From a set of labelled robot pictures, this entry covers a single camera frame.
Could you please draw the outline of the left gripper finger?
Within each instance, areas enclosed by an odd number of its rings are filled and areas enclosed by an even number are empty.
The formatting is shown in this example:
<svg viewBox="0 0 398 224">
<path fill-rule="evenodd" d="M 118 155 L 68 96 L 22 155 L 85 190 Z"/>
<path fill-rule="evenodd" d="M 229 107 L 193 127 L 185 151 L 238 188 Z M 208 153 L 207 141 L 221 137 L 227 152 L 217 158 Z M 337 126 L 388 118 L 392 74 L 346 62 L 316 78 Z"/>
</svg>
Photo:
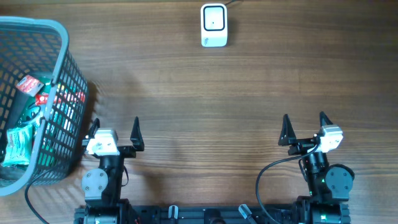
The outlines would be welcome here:
<svg viewBox="0 0 398 224">
<path fill-rule="evenodd" d="M 97 130 L 100 128 L 100 120 L 98 118 L 96 118 L 93 121 L 93 124 L 91 125 L 87 135 L 85 136 L 85 138 L 83 139 L 83 143 L 84 144 L 88 144 L 89 141 L 91 139 L 93 139 L 95 137 L 95 133 L 97 132 Z"/>
<path fill-rule="evenodd" d="M 132 127 L 130 141 L 135 151 L 144 151 L 144 140 L 142 138 L 141 129 L 139 125 L 139 118 L 136 116 Z"/>
</svg>

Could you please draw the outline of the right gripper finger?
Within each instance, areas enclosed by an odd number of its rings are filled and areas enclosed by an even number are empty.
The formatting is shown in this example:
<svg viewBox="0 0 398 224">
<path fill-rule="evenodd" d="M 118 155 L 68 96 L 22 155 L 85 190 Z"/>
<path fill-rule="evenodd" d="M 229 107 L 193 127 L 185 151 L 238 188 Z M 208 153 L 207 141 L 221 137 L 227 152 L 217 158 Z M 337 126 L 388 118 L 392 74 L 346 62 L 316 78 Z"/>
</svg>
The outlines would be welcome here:
<svg viewBox="0 0 398 224">
<path fill-rule="evenodd" d="M 290 122 L 288 114 L 285 114 L 282 119 L 282 130 L 278 141 L 279 146 L 290 146 L 297 142 L 297 138 Z"/>
<path fill-rule="evenodd" d="M 329 117 L 325 114 L 324 111 L 320 112 L 320 126 L 326 126 L 326 125 L 333 125 L 332 121 L 329 119 Z"/>
</svg>

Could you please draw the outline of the red Nescafe stick sachet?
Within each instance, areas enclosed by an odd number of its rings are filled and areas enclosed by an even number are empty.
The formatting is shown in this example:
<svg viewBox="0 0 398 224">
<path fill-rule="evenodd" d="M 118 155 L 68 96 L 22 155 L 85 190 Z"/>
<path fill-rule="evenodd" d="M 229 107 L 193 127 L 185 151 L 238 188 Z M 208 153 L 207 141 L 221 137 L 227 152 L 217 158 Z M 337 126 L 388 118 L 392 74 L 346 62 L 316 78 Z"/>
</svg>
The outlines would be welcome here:
<svg viewBox="0 0 398 224">
<path fill-rule="evenodd" d="M 34 105 L 35 106 L 46 105 L 48 102 L 48 98 L 49 98 L 49 95 L 47 93 L 35 95 Z M 72 101 L 72 102 L 81 101 L 84 103 L 85 102 L 85 94 L 83 92 L 76 92 L 75 94 L 65 93 L 60 98 L 55 96 L 53 102 L 61 103 L 62 99 L 66 99 L 67 101 Z"/>
</svg>

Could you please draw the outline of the green gloves package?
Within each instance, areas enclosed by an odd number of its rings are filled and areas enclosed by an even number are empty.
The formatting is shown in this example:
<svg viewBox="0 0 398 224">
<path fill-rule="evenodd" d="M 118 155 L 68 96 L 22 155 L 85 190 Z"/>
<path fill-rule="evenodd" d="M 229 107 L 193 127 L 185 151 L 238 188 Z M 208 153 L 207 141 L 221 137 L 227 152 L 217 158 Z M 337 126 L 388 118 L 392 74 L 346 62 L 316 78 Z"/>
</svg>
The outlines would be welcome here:
<svg viewBox="0 0 398 224">
<path fill-rule="evenodd" d="M 38 80 L 40 80 L 43 84 L 44 87 L 36 94 L 43 94 L 43 93 L 50 93 L 50 89 L 51 89 L 51 79 L 49 77 L 46 76 L 39 76 L 39 77 L 34 77 Z M 65 94 L 65 93 L 70 93 L 68 92 L 68 90 L 65 89 L 64 86 L 58 85 L 59 89 L 59 94 L 60 96 L 58 96 L 59 98 Z M 68 108 L 71 109 L 71 107 L 68 107 L 67 104 L 65 104 L 63 102 L 61 103 L 53 103 L 55 106 L 60 107 L 61 110 Z M 16 122 L 16 126 L 17 127 L 24 127 L 27 126 L 28 124 L 31 124 L 33 126 L 35 126 L 36 129 L 39 128 L 40 126 L 40 118 L 44 115 L 45 112 L 45 108 L 46 105 L 40 105 L 40 106 L 35 106 L 34 105 L 34 101 L 35 101 L 35 97 L 28 97 L 28 100 L 26 101 L 26 104 L 22 110 L 22 113 L 20 115 L 20 118 L 17 120 Z M 72 105 L 75 105 L 75 103 L 79 103 L 80 101 L 77 102 L 72 102 L 72 101 L 68 101 L 69 103 L 71 103 Z"/>
</svg>

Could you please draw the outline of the teal wet wipes pack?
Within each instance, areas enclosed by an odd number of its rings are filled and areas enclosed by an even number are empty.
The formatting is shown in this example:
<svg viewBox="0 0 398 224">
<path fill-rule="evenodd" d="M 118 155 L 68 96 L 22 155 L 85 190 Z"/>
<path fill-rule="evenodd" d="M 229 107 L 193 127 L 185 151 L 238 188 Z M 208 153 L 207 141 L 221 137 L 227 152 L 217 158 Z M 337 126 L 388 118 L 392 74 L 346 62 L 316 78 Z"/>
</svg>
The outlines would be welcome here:
<svg viewBox="0 0 398 224">
<path fill-rule="evenodd" d="M 26 166 L 30 163 L 33 143 L 33 125 L 7 130 L 6 155 L 2 165 Z"/>
</svg>

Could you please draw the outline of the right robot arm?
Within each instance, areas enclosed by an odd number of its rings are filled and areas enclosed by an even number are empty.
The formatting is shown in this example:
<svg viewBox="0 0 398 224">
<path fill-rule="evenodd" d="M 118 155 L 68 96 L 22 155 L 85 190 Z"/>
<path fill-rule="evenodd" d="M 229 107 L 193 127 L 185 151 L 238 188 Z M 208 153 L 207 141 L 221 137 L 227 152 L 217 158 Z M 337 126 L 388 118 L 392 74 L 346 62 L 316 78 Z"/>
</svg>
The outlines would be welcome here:
<svg viewBox="0 0 398 224">
<path fill-rule="evenodd" d="M 343 164 L 329 164 L 326 154 L 340 145 L 342 129 L 320 113 L 320 130 L 310 138 L 298 139 L 287 114 L 283 116 L 278 145 L 288 146 L 288 155 L 300 156 L 300 171 L 310 195 L 299 196 L 282 215 L 283 223 L 349 224 L 346 202 L 353 188 L 354 172 Z"/>
</svg>

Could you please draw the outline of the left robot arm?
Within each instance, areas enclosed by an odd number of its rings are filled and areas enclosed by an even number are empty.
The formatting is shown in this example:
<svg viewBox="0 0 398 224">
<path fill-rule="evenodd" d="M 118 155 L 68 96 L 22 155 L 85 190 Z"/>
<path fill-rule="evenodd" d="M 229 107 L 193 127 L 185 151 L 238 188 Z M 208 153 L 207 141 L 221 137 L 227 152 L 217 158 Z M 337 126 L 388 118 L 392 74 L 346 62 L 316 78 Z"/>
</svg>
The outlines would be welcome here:
<svg viewBox="0 0 398 224">
<path fill-rule="evenodd" d="M 96 118 L 82 141 L 82 147 L 89 155 L 99 159 L 96 169 L 87 171 L 81 180 L 85 194 L 84 207 L 77 208 L 74 223 L 79 224 L 137 224 L 141 222 L 138 213 L 128 199 L 121 198 L 123 176 L 128 175 L 124 160 L 135 158 L 144 150 L 139 118 L 134 119 L 130 146 L 118 146 L 118 135 L 114 129 L 100 127 Z"/>
</svg>

